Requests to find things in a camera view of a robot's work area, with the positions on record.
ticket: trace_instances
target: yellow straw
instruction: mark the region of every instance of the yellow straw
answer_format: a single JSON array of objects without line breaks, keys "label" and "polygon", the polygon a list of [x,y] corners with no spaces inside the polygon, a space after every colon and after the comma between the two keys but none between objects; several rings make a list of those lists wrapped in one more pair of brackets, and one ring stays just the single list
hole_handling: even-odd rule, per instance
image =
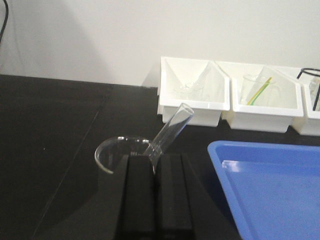
[{"label": "yellow straw", "polygon": [[270,84],[272,77],[269,77],[267,81],[262,85],[262,87],[259,88],[259,90],[251,97],[251,99],[248,101],[247,105],[253,105],[257,98],[260,96],[260,94],[268,87]]}]

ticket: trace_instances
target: glassware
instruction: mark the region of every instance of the glassware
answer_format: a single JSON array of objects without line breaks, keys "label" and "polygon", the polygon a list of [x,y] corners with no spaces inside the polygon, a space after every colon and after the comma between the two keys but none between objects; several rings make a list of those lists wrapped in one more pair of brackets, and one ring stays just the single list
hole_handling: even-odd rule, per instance
[{"label": "glassware", "polygon": [[240,104],[276,107],[281,101],[281,91],[272,76],[243,76]]},{"label": "glassware", "polygon": [[142,155],[150,145],[142,136],[116,136],[103,141],[95,150],[96,164],[107,174],[113,174],[123,155]]},{"label": "glassware", "polygon": [[182,103],[153,141],[142,136],[116,136],[102,142],[94,153],[96,164],[113,174],[124,155],[148,156],[155,171],[158,159],[193,117],[194,111]]},{"label": "glassware", "polygon": [[319,111],[320,110],[320,69],[316,68],[302,68],[299,72],[297,79],[300,79],[302,74],[306,74],[307,76],[313,76],[313,79],[310,81],[309,89],[310,89],[310,97],[312,103],[312,110]]},{"label": "glassware", "polygon": [[178,134],[184,129],[194,111],[185,103],[182,103],[171,119],[164,125],[161,131],[155,136],[143,155],[148,156],[152,162],[153,169],[157,167],[158,159]]},{"label": "glassware", "polygon": [[207,95],[204,95],[204,87],[206,82],[211,79],[211,64],[207,64],[196,81],[180,83],[173,89],[175,96],[181,100],[206,101]]}]

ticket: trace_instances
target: blue plastic tray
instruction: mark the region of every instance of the blue plastic tray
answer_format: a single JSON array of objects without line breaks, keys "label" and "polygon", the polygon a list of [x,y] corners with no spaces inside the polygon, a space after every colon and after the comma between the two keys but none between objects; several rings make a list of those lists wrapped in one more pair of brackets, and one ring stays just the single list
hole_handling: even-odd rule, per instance
[{"label": "blue plastic tray", "polygon": [[244,240],[320,240],[320,147],[215,141],[208,152]]}]

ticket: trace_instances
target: plastic compartment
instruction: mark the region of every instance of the plastic compartment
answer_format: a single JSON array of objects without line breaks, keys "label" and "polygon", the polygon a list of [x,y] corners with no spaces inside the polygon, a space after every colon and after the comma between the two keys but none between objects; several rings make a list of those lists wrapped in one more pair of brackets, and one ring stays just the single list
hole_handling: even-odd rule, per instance
[{"label": "plastic compartment", "polygon": [[[220,61],[217,64],[231,77],[231,109],[222,115],[231,128],[284,133],[294,117],[303,116],[301,86],[293,77],[261,64]],[[244,76],[258,76],[260,73],[275,80],[280,97],[269,105],[261,102],[259,105],[241,104]]]},{"label": "plastic compartment", "polygon": [[214,61],[161,57],[158,114],[166,123],[181,103],[194,110],[189,125],[215,127],[230,109],[230,79]]},{"label": "plastic compartment", "polygon": [[304,74],[297,79],[302,85],[303,117],[295,117],[292,127],[301,135],[320,136],[320,111],[313,111],[313,103],[310,95],[310,82],[314,77]]},{"label": "plastic compartment", "polygon": [[242,239],[320,239],[320,147],[216,141],[208,152]]}]

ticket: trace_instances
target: black wire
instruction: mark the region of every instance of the black wire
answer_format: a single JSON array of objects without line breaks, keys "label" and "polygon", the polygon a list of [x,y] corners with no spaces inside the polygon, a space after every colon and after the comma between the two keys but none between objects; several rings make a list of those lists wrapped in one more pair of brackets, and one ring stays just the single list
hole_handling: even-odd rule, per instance
[{"label": "black wire", "polygon": [[5,5],[5,17],[4,17],[4,21],[2,24],[2,28],[1,28],[1,32],[0,32],[0,43],[1,43],[1,39],[2,39],[2,35],[4,34],[6,25],[7,25],[7,21],[8,21],[8,15],[9,15],[9,7],[8,7],[8,3],[6,0],[3,0],[4,5]]},{"label": "black wire", "polygon": [[[298,74],[298,76],[296,78],[299,79],[302,74],[308,74],[308,75],[311,75],[311,76],[314,76],[314,77],[320,77],[320,74],[317,74],[317,73],[314,73],[314,72],[310,72],[310,71],[314,71],[314,72],[320,73],[320,69],[316,69],[316,68],[301,68],[300,73]],[[313,108],[312,108],[313,111],[315,111],[316,108],[317,108],[319,97],[320,97],[320,83],[319,83],[318,90],[316,92],[315,101],[314,101]]]}]

